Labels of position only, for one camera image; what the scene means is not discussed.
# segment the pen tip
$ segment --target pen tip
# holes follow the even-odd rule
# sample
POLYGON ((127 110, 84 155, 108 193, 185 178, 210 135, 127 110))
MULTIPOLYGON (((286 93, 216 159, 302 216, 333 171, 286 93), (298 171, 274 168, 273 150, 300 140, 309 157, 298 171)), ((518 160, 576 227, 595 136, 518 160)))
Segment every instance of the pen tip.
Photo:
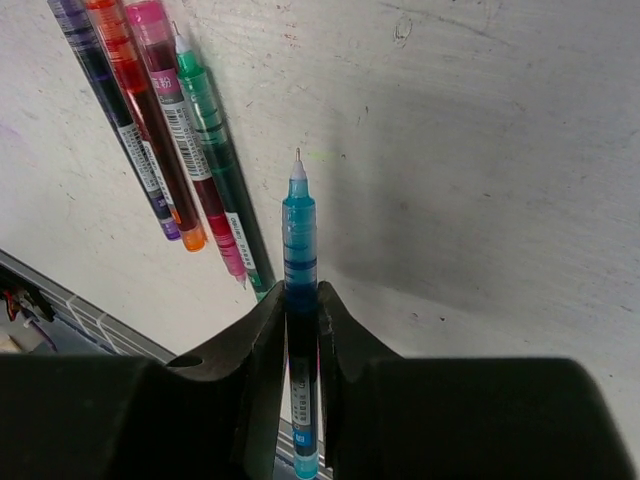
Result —
POLYGON ((291 180, 305 180, 306 178, 307 172, 304 171, 304 165, 302 165, 302 160, 300 160, 300 149, 296 148, 296 161, 293 164, 291 180))

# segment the purple pen cap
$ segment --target purple pen cap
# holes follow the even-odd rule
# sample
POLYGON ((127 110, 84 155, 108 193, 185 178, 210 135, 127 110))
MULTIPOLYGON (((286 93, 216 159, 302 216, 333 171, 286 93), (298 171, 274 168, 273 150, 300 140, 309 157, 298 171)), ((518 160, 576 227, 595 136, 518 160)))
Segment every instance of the purple pen cap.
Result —
POLYGON ((173 39, 169 19, 159 0, 126 1, 125 10, 138 41, 143 45, 173 39))
POLYGON ((160 226, 162 227, 162 231, 167 237, 167 240, 171 240, 172 242, 180 240, 180 230, 178 230, 178 225, 176 225, 173 218, 161 221, 160 226))

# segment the pink pen cap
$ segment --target pink pen cap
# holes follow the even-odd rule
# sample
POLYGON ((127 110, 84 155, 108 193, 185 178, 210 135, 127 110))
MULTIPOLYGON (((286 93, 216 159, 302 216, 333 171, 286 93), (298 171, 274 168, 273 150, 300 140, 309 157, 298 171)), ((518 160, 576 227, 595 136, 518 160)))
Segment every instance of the pink pen cap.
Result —
POLYGON ((129 24, 142 45, 173 41, 171 25, 159 0, 125 1, 129 24))

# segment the green pen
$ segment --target green pen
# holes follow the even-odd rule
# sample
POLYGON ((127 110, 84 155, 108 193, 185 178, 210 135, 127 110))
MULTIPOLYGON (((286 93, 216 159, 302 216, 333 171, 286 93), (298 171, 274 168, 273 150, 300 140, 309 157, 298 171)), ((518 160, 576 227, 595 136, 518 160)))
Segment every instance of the green pen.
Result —
POLYGON ((247 275, 258 301, 271 290, 275 277, 253 211, 251 198, 229 142, 222 113, 216 103, 207 71, 198 63, 189 43, 175 29, 178 79, 189 106, 202 150, 227 215, 247 275))

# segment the pen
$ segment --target pen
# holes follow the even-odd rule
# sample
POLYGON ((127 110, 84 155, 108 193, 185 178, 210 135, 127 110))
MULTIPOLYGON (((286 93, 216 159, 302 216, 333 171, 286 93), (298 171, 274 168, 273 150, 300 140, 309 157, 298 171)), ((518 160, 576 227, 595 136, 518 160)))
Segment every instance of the pen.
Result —
POLYGON ((159 0, 128 0, 124 3, 129 24, 158 94, 160 108, 191 177, 213 238, 227 270, 244 285, 247 273, 180 90, 173 34, 162 3, 159 0))
POLYGON ((191 47, 178 32, 176 53, 180 66, 178 78, 193 124, 211 167, 249 281, 260 301, 275 284, 275 277, 240 165, 228 139, 207 72, 198 64, 191 47))
POLYGON ((316 202, 309 196, 299 148, 282 202, 282 240, 293 463, 298 478, 310 479, 318 473, 316 202))
POLYGON ((91 26, 82 0, 48 0, 48 3, 136 173, 162 231, 169 240, 178 240, 180 232, 162 195, 140 141, 138 127, 133 122, 126 101, 113 78, 109 62, 91 26))
POLYGON ((201 250, 206 236, 149 76, 132 40, 122 4, 119 0, 84 1, 120 90, 131 105, 142 144, 182 241, 190 252, 201 250))

